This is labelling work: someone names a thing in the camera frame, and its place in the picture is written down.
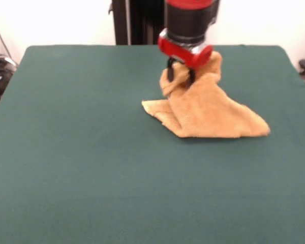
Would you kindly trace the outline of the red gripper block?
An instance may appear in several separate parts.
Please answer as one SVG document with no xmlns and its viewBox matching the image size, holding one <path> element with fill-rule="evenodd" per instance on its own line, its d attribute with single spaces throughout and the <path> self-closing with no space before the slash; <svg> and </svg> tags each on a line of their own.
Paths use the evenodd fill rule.
<svg viewBox="0 0 305 244">
<path fill-rule="evenodd" d="M 198 44 L 197 46 L 185 46 L 176 43 L 168 37 L 167 29 L 163 29 L 158 37 L 158 47 L 168 58 L 167 61 L 167 79 L 172 82 L 174 79 L 173 64 L 180 61 L 189 69 L 187 71 L 186 85 L 192 85 L 196 80 L 196 69 L 205 65 L 213 52 L 213 46 L 207 44 Z"/>
</svg>

